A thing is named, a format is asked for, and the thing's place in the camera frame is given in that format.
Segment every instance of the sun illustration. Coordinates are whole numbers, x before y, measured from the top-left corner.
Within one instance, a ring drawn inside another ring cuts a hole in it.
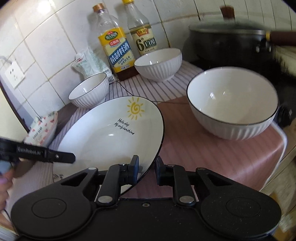
[[[141,107],[143,106],[143,103],[140,104],[139,99],[140,97],[137,98],[132,96],[132,100],[130,99],[128,100],[130,102],[130,104],[128,105],[128,108],[130,108],[128,110],[128,113],[130,113],[130,115],[128,117],[131,117],[131,119],[135,118],[135,120],[137,120],[138,115],[142,117],[142,113],[145,112],[144,110],[141,109]]]

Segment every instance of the plastic bottle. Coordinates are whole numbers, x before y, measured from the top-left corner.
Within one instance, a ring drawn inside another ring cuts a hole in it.
[[[110,15],[102,3],[93,7],[97,13],[99,40],[109,59],[113,71],[120,81],[139,74],[134,67],[135,57],[118,19]]]
[[[128,28],[140,55],[156,50],[157,44],[148,19],[135,6],[134,0],[122,0],[122,2],[128,15]]]

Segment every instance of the yellow label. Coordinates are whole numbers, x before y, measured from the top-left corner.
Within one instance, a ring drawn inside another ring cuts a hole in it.
[[[157,44],[150,25],[132,31],[131,35],[136,42],[141,56],[157,49]]]
[[[113,28],[99,36],[115,73],[132,67],[135,57],[122,28]]]

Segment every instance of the hand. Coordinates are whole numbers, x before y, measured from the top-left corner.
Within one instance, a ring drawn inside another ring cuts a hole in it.
[[[6,200],[9,197],[7,190],[12,187],[13,174],[14,169],[11,168],[4,175],[0,176],[0,211],[6,206]]]

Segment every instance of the fingernail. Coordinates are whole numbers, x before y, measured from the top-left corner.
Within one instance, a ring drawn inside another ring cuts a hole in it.
[[[0,177],[0,184],[5,184],[8,182],[8,179],[5,177]]]

